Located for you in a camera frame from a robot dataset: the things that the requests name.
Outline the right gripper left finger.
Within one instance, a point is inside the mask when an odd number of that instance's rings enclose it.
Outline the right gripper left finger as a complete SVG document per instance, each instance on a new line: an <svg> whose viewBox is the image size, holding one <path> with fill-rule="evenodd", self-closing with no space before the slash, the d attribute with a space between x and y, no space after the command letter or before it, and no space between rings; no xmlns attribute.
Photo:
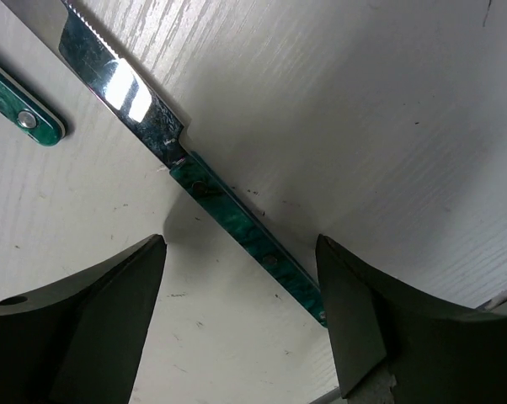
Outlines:
<svg viewBox="0 0 507 404"><path fill-rule="evenodd" d="M127 403L167 245L151 235L102 263L0 301L0 403Z"/></svg>

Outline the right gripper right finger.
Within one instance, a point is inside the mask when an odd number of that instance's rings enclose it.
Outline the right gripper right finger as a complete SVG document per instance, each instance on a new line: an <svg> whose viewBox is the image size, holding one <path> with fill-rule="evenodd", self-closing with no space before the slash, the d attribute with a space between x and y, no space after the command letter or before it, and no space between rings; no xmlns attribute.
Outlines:
<svg viewBox="0 0 507 404"><path fill-rule="evenodd" d="M349 403L507 403L507 290L469 308L316 245L339 392Z"/></svg>

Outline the fork with teal handle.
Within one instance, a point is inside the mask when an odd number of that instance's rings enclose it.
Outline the fork with teal handle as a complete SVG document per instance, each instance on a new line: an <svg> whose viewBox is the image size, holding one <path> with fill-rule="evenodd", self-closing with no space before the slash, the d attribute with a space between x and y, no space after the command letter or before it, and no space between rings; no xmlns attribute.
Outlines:
<svg viewBox="0 0 507 404"><path fill-rule="evenodd" d="M54 146L67 135L61 115L1 65L0 114L42 146Z"/></svg>

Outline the knife with teal handle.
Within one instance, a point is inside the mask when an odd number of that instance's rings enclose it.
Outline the knife with teal handle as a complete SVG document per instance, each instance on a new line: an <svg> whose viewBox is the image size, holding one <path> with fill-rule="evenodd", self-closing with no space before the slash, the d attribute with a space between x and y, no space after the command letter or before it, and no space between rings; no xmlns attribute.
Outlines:
<svg viewBox="0 0 507 404"><path fill-rule="evenodd" d="M64 63L168 169L169 175L322 326L313 277L199 154L179 142L184 125L157 92L69 1L58 45Z"/></svg>

